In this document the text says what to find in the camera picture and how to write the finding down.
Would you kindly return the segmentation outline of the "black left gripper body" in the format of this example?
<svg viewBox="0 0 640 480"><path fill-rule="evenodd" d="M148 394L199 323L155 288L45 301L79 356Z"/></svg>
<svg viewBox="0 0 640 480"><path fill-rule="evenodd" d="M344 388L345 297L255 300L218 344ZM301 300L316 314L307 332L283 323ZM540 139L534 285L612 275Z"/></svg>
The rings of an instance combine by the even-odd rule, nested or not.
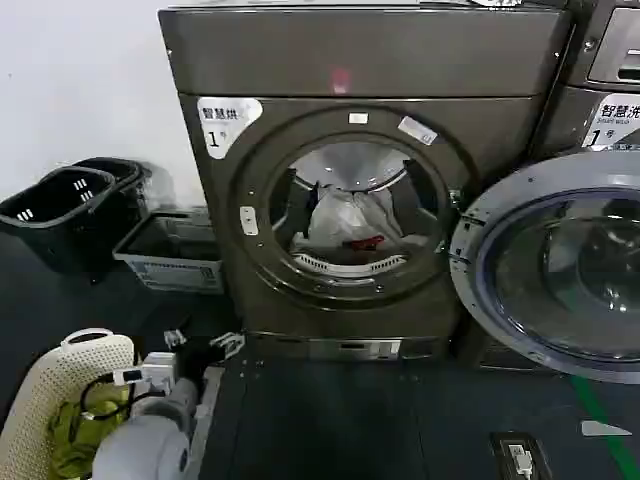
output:
<svg viewBox="0 0 640 480"><path fill-rule="evenodd" d="M225 359L225 349L206 337L188 339L175 353L178 379L191 381L198 390L204 389L206 369Z"/></svg>

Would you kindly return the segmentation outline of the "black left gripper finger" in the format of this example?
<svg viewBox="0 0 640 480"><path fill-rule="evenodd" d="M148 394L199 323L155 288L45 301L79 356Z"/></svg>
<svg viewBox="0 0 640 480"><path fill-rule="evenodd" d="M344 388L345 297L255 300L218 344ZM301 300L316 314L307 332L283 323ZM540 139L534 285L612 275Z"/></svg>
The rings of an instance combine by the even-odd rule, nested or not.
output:
<svg viewBox="0 0 640 480"><path fill-rule="evenodd" d="M245 346L246 337L242 333L227 332L209 342L213 361L226 361L237 355Z"/></svg>
<svg viewBox="0 0 640 480"><path fill-rule="evenodd" d="M182 318L177 325L164 331L164 343L170 351L175 351L188 341L188 330L192 323L192 316Z"/></svg>

